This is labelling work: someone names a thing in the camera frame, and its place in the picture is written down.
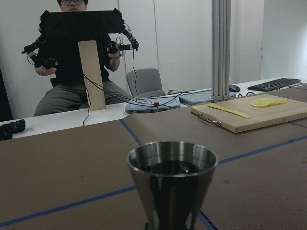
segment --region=cup rim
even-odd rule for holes
[[[153,172],[147,172],[147,171],[144,171],[142,169],[139,169],[137,167],[135,167],[129,160],[129,156],[131,155],[131,153],[133,151],[135,151],[137,148],[140,148],[140,147],[143,147],[143,146],[146,146],[146,145],[152,145],[152,144],[157,144],[157,143],[166,143],[166,142],[176,142],[176,143],[186,143],[186,144],[191,144],[191,145],[194,145],[194,146],[198,146],[198,147],[201,147],[201,148],[205,148],[207,149],[211,154],[213,154],[213,156],[215,157],[215,163],[207,168],[207,169],[204,169],[204,170],[200,170],[199,172],[193,172],[193,173],[187,173],[187,174],[162,174],[162,173],[153,173]],[[194,143],[190,143],[190,142],[185,142],[185,141],[153,141],[153,142],[149,142],[149,143],[146,143],[144,145],[141,145],[137,148],[134,148],[132,149],[129,154],[127,155],[127,163],[129,165],[129,167],[131,169],[133,169],[134,171],[136,172],[139,172],[139,173],[143,173],[143,174],[147,174],[147,175],[151,175],[151,176],[156,176],[156,177],[193,177],[193,176],[199,176],[199,175],[202,175],[202,174],[205,174],[211,170],[213,170],[217,165],[218,165],[218,157],[216,155],[216,153],[214,151],[212,151],[211,149],[205,147],[204,145],[200,145],[200,144],[194,144]]]

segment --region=man's hand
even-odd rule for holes
[[[114,71],[118,70],[118,67],[119,67],[119,64],[120,64],[120,60],[119,60],[119,58],[120,58],[120,52],[117,51],[117,53],[115,53],[115,54],[110,54],[110,53],[108,53],[108,55],[109,55],[110,58],[112,58],[112,59],[110,60],[110,68],[109,68],[109,70],[111,70],[112,72],[114,72]]]
[[[117,53],[115,53],[115,54],[111,54],[111,53],[109,53],[110,52],[109,47],[106,48],[106,51],[108,52],[108,55],[109,55],[110,58],[112,58],[112,59],[119,59],[120,58],[120,52],[119,51],[117,51]]]
[[[57,71],[57,69],[56,68],[46,69],[45,67],[41,66],[39,68],[35,68],[35,71],[41,76],[48,76],[54,74]]]

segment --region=blue tape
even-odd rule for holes
[[[244,157],[249,157],[249,156],[261,153],[261,152],[265,152],[265,151],[268,151],[268,150],[273,150],[273,149],[276,149],[278,147],[289,145],[289,144],[296,143],[296,142],[299,142],[299,141],[302,141],[302,140],[306,140],[306,139],[307,139],[307,136],[304,136],[304,137],[301,137],[301,138],[297,138],[297,139],[293,139],[293,140],[289,140],[287,142],[283,142],[283,143],[280,143],[280,144],[277,144],[277,145],[273,145],[273,146],[269,146],[269,147],[266,147],[266,148],[263,148],[263,149],[259,149],[259,150],[256,150],[256,151],[248,152],[248,153],[245,153],[245,154],[242,154],[242,155],[239,155],[239,156],[227,158],[225,160],[219,161],[218,164],[225,164],[225,163],[228,163],[230,161],[235,161],[235,160],[238,160],[238,159],[241,159],[241,158],[244,158]]]
[[[208,230],[218,230],[211,220],[201,211],[199,219]]]
[[[304,126],[304,125],[295,123],[295,122],[293,122],[293,121],[289,121],[288,123],[291,123],[292,125],[300,126],[300,127],[303,127],[303,128],[307,128],[307,126]]]
[[[12,224],[20,223],[20,222],[23,222],[23,221],[27,221],[27,220],[30,220],[30,219],[34,219],[34,218],[37,218],[37,217],[46,216],[46,215],[49,215],[49,214],[52,214],[52,213],[55,213],[55,212],[59,212],[59,211],[63,211],[63,210],[66,210],[66,209],[69,209],[69,208],[72,208],[72,207],[77,207],[77,206],[80,206],[80,205],[88,204],[88,203],[91,203],[91,202],[94,202],[94,201],[97,201],[97,200],[102,200],[102,199],[105,199],[105,198],[108,198],[108,197],[111,197],[111,196],[116,196],[116,195],[119,195],[119,194],[122,194],[122,193],[125,193],[125,192],[132,191],[134,189],[136,189],[136,187],[132,186],[132,187],[117,190],[117,191],[114,191],[114,192],[111,192],[111,193],[107,193],[107,194],[104,194],[104,195],[99,195],[99,196],[92,197],[92,198],[89,198],[89,199],[86,199],[86,200],[82,200],[82,201],[79,201],[79,202],[64,205],[64,206],[61,206],[61,207],[56,207],[56,208],[53,208],[53,209],[50,209],[50,210],[47,210],[47,211],[35,213],[35,214],[30,215],[30,216],[9,220],[9,221],[0,223],[0,228],[6,227],[6,226],[9,226],[9,225],[12,225]]]
[[[125,127],[125,129],[131,134],[131,136],[137,141],[139,146],[142,146],[142,141],[134,134],[134,132],[129,128],[129,126],[123,121],[123,119],[119,120],[120,123]]]

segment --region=cutting board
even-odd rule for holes
[[[286,103],[263,108],[250,105],[252,101],[261,98],[283,99]],[[243,112],[250,118],[243,118],[229,112],[214,109],[208,107],[206,104],[193,106],[191,111],[197,115],[201,112],[201,116],[209,120],[222,122],[222,127],[234,133],[307,117],[307,103],[268,94],[242,97],[235,100],[216,102],[216,104],[228,109]]]

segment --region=cable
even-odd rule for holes
[[[89,94],[88,89],[87,89],[86,86],[85,86],[85,90],[86,90],[86,94],[87,94],[87,98],[88,98],[89,104],[88,104],[88,109],[87,109],[87,117],[83,120],[82,126],[84,126],[85,120],[90,116],[90,106],[91,106],[90,94]]]
[[[119,36],[116,37],[115,43],[119,43],[120,45],[125,45],[125,44],[123,44],[123,43],[121,42],[121,39],[120,39]],[[123,56],[126,54],[126,52],[127,52],[126,50],[122,50],[121,53],[120,53],[120,57],[123,57]]]
[[[253,92],[248,92],[245,96],[248,96],[250,94],[255,95],[255,93],[253,93]]]
[[[123,97],[123,96],[118,95],[117,93],[112,92],[111,90],[108,90],[107,88],[105,88],[105,87],[103,87],[103,86],[97,84],[96,82],[90,80],[85,74],[83,74],[83,77],[84,77],[85,79],[87,79],[91,84],[93,84],[96,88],[98,88],[98,89],[100,89],[100,90],[102,90],[102,91],[104,91],[104,92],[110,94],[111,96],[116,97],[119,101],[125,102],[125,103],[128,103],[128,104],[134,104],[134,105],[140,105],[140,104],[142,104],[143,106],[147,106],[147,107],[167,106],[167,107],[170,107],[170,108],[175,108],[175,107],[172,107],[172,106],[167,105],[167,104],[170,103],[171,101],[173,101],[174,99],[176,99],[176,97],[179,97],[181,94],[185,93],[185,92],[179,93],[178,95],[172,97],[172,99],[170,99],[169,101],[167,101],[167,102],[165,102],[165,103],[163,103],[163,104],[154,105],[150,100],[148,100],[148,101],[150,102],[150,104],[148,104],[148,103],[144,103],[144,102],[138,102],[136,99],[130,99],[130,98]],[[120,98],[124,98],[124,99],[130,100],[130,101],[136,101],[137,103],[127,102],[127,101],[124,101],[124,100],[122,100],[122,99],[120,99]]]
[[[29,56],[27,56],[27,59],[28,59],[28,62],[33,66],[34,65],[34,62],[33,62],[33,60],[32,60],[32,62],[30,62],[30,60],[29,60]]]
[[[135,92],[136,92],[136,100],[138,100],[138,89],[136,88],[136,79],[137,79],[137,74],[136,74],[136,71],[135,71],[135,68],[134,68],[134,50],[133,50],[133,54],[132,54],[132,68],[133,68],[133,71],[135,73],[135,81],[134,81],[134,88],[135,88]]]

